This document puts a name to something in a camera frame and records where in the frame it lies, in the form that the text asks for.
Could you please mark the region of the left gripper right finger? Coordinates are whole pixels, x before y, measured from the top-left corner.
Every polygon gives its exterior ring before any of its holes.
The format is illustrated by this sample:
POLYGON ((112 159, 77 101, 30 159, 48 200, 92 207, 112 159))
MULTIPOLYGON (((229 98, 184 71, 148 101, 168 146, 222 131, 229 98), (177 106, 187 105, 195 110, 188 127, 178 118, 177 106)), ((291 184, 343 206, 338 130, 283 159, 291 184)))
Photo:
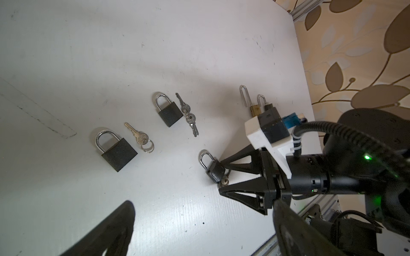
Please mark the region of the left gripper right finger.
POLYGON ((283 256, 345 255, 282 200, 273 204, 273 223, 283 256))

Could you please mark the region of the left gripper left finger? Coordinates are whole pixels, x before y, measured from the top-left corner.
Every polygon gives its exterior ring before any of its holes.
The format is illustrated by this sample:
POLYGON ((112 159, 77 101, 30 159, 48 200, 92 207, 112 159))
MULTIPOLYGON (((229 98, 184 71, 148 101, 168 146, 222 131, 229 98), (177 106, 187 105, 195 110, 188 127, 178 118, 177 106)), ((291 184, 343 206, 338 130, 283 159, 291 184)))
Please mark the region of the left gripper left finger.
POLYGON ((125 201, 62 255, 125 256, 128 253, 134 223, 135 207, 131 201, 125 201))

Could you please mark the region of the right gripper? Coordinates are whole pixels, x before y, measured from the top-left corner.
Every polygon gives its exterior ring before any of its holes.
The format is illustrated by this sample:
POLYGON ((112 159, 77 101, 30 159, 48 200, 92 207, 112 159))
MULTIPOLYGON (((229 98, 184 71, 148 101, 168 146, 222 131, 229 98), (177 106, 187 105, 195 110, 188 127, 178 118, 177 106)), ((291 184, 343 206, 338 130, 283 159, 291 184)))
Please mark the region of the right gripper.
POLYGON ((248 145, 221 161, 226 169, 262 177, 231 184, 218 189, 221 196, 235 200, 262 215, 268 215, 274 202, 281 199, 291 203, 291 187, 286 174, 266 148, 255 149, 248 145))

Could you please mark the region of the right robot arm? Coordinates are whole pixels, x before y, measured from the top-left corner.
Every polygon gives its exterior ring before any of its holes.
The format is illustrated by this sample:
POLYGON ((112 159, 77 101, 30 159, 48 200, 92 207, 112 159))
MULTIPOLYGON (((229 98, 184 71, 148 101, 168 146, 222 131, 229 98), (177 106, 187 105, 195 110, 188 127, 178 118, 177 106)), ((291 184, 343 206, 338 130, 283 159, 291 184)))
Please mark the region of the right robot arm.
POLYGON ((257 120, 264 142, 221 161, 228 170, 256 178, 220 188, 221 196, 265 215, 278 199, 362 194, 370 218, 409 237, 409 120, 360 108, 344 113, 337 122, 300 122, 290 133, 290 151, 283 162, 274 156, 271 144, 287 134, 278 112, 271 109, 257 120))

